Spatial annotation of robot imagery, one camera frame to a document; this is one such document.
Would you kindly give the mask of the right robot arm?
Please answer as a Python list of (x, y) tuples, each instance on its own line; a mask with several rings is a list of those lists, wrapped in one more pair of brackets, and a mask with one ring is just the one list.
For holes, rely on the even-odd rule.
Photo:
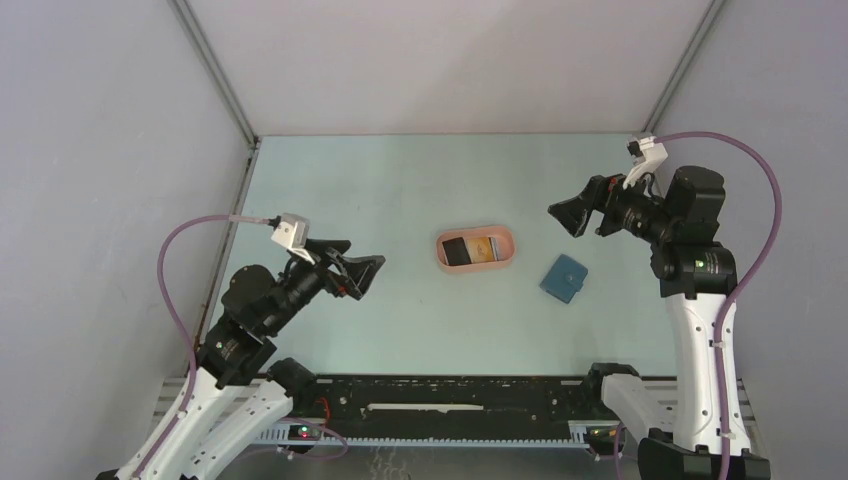
[(594, 176), (577, 196), (548, 208), (573, 237), (600, 213), (599, 236), (625, 231), (646, 241), (673, 332), (673, 410), (660, 405), (635, 373), (609, 373), (586, 385), (583, 408), (596, 418), (618, 417), (638, 444), (644, 479), (767, 479), (770, 463), (751, 449), (736, 387), (736, 262), (715, 238), (723, 177), (683, 166), (664, 196), (651, 193), (652, 181), (644, 175), (627, 186), (623, 175)]

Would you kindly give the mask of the blue card holder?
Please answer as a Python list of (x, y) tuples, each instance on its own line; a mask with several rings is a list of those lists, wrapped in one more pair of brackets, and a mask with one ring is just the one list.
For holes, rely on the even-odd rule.
[(584, 265), (561, 254), (544, 276), (539, 287), (560, 302), (570, 304), (575, 295), (582, 290), (587, 276), (588, 269)]

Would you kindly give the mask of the pink oval tray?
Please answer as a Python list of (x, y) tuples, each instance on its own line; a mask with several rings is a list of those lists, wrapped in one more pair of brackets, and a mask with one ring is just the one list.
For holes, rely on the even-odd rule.
[(512, 232), (501, 225), (447, 230), (436, 240), (438, 264), (451, 274), (505, 268), (516, 250)]

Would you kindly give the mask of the black card in tray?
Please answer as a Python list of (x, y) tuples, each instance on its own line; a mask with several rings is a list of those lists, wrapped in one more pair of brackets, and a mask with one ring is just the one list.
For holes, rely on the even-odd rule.
[(464, 238), (457, 237), (446, 240), (442, 243), (442, 247), (448, 266), (456, 267), (471, 264), (470, 255)]

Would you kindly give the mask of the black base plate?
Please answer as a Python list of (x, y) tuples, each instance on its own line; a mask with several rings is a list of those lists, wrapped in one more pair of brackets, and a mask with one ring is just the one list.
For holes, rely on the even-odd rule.
[(574, 441), (615, 423), (578, 377), (321, 375), (292, 412), (344, 438)]

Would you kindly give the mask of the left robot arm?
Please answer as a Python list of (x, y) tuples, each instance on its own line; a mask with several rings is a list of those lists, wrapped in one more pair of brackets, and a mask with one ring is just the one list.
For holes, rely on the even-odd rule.
[(141, 449), (101, 479), (215, 479), (276, 421), (316, 403), (315, 375), (292, 358), (269, 361), (284, 326), (322, 292), (361, 299), (385, 263), (348, 257), (347, 240), (305, 242), (283, 272), (239, 269), (222, 296), (224, 312), (194, 355), (197, 369)]

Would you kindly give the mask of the yellow card in tray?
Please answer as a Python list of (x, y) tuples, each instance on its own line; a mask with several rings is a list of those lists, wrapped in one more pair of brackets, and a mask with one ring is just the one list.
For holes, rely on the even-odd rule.
[(499, 260), (497, 239), (493, 236), (465, 237), (471, 264), (492, 263)]

